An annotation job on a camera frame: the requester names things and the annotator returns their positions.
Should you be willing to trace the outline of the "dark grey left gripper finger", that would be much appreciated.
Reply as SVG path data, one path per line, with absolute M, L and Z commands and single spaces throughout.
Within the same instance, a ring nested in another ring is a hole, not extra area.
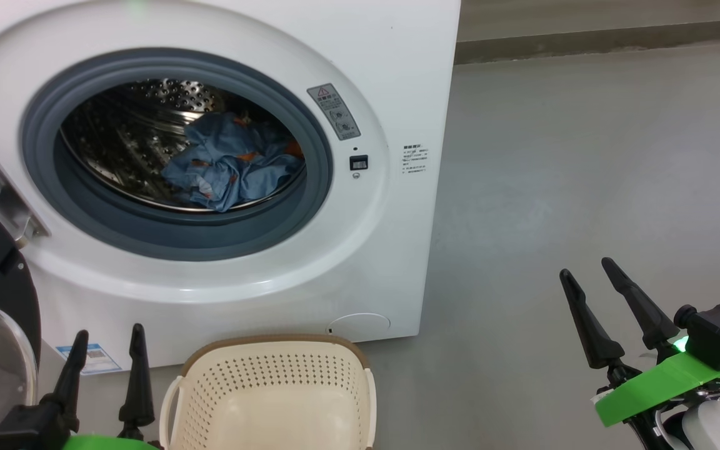
M 152 424 L 156 417 L 146 334 L 142 324 L 132 326 L 129 356 L 132 363 L 125 402 L 118 413 L 118 419 L 122 422 L 118 437 L 143 438 L 142 428 Z
M 54 390 L 42 397 L 42 404 L 54 406 L 62 425 L 71 432 L 78 432 L 80 427 L 77 415 L 78 388 L 80 375 L 88 359 L 88 340 L 88 330 L 78 331 Z

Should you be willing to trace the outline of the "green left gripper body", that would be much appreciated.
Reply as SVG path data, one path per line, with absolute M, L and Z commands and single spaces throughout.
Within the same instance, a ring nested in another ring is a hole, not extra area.
M 77 434 L 70 436 L 64 450 L 155 450 L 149 442 L 137 439 L 103 436 L 98 434 Z

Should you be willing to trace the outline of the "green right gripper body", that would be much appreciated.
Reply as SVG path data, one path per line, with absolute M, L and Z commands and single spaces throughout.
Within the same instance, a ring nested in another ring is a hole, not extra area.
M 686 401 L 689 393 L 720 382 L 714 370 L 688 353 L 671 356 L 647 371 L 615 359 L 607 367 L 608 387 L 594 404 L 602 425 L 626 424 L 645 449 L 671 449 L 658 416 Z

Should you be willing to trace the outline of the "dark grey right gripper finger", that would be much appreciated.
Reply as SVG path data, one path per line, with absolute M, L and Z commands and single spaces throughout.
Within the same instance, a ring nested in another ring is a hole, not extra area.
M 602 258 L 602 268 L 614 290 L 626 300 L 642 331 L 642 341 L 646 348 L 657 351 L 674 350 L 669 340 L 678 335 L 679 328 L 672 320 L 612 258 Z
M 622 346 L 609 337 L 586 302 L 586 294 L 568 269 L 562 269 L 559 279 L 569 304 L 569 311 L 582 344 L 588 365 L 602 369 L 620 362 L 625 356 Z

